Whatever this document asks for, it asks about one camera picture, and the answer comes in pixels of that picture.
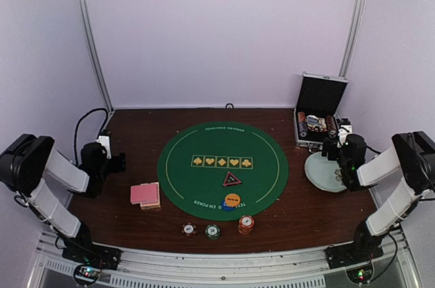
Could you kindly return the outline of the black red all-in triangle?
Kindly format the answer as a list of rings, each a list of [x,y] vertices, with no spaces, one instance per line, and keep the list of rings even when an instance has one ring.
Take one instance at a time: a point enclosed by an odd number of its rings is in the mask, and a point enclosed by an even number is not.
[[[230,187],[234,185],[241,185],[243,182],[237,178],[234,174],[232,174],[230,171],[227,172],[224,182],[222,184],[223,187]]]

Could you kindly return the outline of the orange-red poker chip stack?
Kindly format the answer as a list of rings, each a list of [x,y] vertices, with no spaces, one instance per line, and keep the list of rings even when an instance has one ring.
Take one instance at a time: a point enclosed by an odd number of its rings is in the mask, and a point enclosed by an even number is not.
[[[238,231],[240,234],[248,235],[254,228],[255,221],[251,215],[244,215],[240,218]]]

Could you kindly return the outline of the orange big blind button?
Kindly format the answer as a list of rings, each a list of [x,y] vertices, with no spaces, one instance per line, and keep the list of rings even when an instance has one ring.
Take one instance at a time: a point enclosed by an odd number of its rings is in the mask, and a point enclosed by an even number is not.
[[[230,207],[236,207],[241,203],[241,197],[236,193],[229,193],[225,196],[224,202]]]

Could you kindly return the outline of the blue small blind button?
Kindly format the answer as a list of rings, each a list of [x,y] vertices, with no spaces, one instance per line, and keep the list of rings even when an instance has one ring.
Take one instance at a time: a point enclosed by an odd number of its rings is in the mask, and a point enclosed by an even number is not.
[[[223,209],[224,211],[233,211],[233,210],[235,210],[234,207],[232,207],[232,206],[228,206],[228,205],[225,204],[225,203],[222,205],[222,209]]]

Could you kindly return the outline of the green poker chip stack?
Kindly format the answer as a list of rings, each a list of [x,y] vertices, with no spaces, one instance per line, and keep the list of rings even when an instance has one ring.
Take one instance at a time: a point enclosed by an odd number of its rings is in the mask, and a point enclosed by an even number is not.
[[[211,240],[216,240],[220,237],[220,227],[215,224],[209,224],[205,228],[205,235]]]

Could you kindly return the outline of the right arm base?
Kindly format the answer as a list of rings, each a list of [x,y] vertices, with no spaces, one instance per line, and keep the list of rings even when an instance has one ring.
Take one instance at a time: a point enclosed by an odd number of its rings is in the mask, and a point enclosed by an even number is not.
[[[383,256],[383,250],[381,247],[375,247],[368,251],[358,251],[353,243],[338,246],[330,245],[324,250],[324,253],[329,269],[369,262],[372,259]]]

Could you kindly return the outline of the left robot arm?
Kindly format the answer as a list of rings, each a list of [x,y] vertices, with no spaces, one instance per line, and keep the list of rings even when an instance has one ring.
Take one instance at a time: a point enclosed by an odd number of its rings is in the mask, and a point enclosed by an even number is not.
[[[22,134],[1,153],[1,182],[71,245],[74,256],[90,264],[98,250],[88,226],[66,209],[44,177],[52,177],[74,194],[96,198],[110,174],[126,170],[126,155],[113,155],[110,135],[102,134],[83,146],[81,158],[76,166],[54,147],[52,137]]]

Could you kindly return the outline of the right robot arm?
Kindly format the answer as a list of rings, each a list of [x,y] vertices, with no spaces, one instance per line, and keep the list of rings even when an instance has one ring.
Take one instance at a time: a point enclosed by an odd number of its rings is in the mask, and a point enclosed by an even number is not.
[[[369,146],[358,134],[338,140],[336,161],[341,181],[350,192],[394,184],[378,209],[356,228],[352,242],[328,247],[329,260],[362,262],[380,251],[382,240],[434,191],[434,140],[424,131],[394,134],[391,146],[366,160]]]

